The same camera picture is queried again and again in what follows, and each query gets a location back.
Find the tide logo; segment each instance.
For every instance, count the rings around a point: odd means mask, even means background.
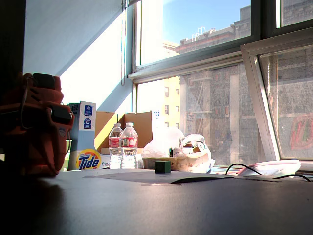
[[[76,161],[78,170],[97,169],[100,166],[100,155],[93,149],[85,149],[79,153]]]

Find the window frame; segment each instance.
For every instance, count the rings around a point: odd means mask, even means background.
[[[261,73],[259,56],[308,45],[313,45],[313,27],[241,46],[252,103],[267,159],[272,158],[272,160],[280,160],[288,158],[281,157],[281,150],[277,141],[277,132],[274,128],[264,86],[264,78]],[[312,160],[300,161],[301,170],[313,170]]]
[[[166,78],[162,74],[171,72],[173,70],[179,70],[180,68],[193,68],[194,66],[200,66],[206,63],[210,59],[216,56],[231,55],[232,53],[240,53],[240,45],[249,42],[260,40],[260,6],[261,0],[251,1],[251,35],[239,38],[230,42],[222,43],[219,45],[191,51],[185,54],[177,55],[167,59],[159,60],[156,62],[136,65],[136,62],[140,59],[137,55],[137,45],[141,45],[141,39],[136,38],[133,40],[133,70],[134,72],[128,77],[135,83],[144,83],[150,81],[156,81]],[[134,20],[133,20],[133,34],[137,35],[137,23],[134,23],[137,19],[137,15],[140,13],[137,7],[134,7]],[[150,80],[143,79],[144,77],[151,77]]]
[[[275,47],[277,51],[298,47],[305,40],[312,44],[312,36],[307,34],[313,35],[313,19],[276,28],[276,1],[251,0],[251,36],[136,66],[136,46],[140,46],[140,43],[136,43],[140,42],[136,38],[137,14],[137,7],[134,7],[133,73],[128,75],[136,87],[136,93],[138,84],[243,62],[258,124],[258,158],[262,161],[280,160],[258,55],[271,52]],[[300,170],[312,171],[313,161],[301,160]]]
[[[313,26],[313,19],[301,21],[298,23],[290,24],[287,26],[281,26],[280,28],[277,28],[276,25],[276,1],[277,0],[265,0],[262,1],[262,5],[266,12],[266,17],[264,19],[266,20],[266,23],[264,25],[264,38],[271,38],[279,35],[283,35],[286,33],[291,33],[295,31],[299,31],[302,29],[310,28]]]

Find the sky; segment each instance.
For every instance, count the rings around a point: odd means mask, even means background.
[[[199,27],[220,30],[239,20],[239,9],[250,0],[163,0],[163,40],[191,39]]]

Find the cardboard box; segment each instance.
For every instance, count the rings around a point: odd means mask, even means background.
[[[110,121],[112,117],[116,118],[115,121]],[[127,122],[134,123],[134,129],[138,134],[137,154],[141,154],[142,149],[152,140],[152,113],[129,113],[124,114],[119,118],[118,115],[114,113],[97,111],[95,147],[101,154],[110,154],[109,133],[117,122],[121,124],[123,130],[125,129]]]
[[[206,173],[206,170],[209,170],[211,162],[211,158],[207,153],[203,155],[196,154],[196,156],[181,156],[176,158],[142,158],[142,160],[145,169],[155,169],[156,161],[171,161],[171,170],[173,171],[198,173]]]

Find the yellow building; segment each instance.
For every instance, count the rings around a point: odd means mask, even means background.
[[[178,55],[173,48],[178,44],[164,42],[164,57]],[[179,77],[171,77],[164,80],[164,105],[163,105],[164,124],[168,127],[180,129],[180,84]]]

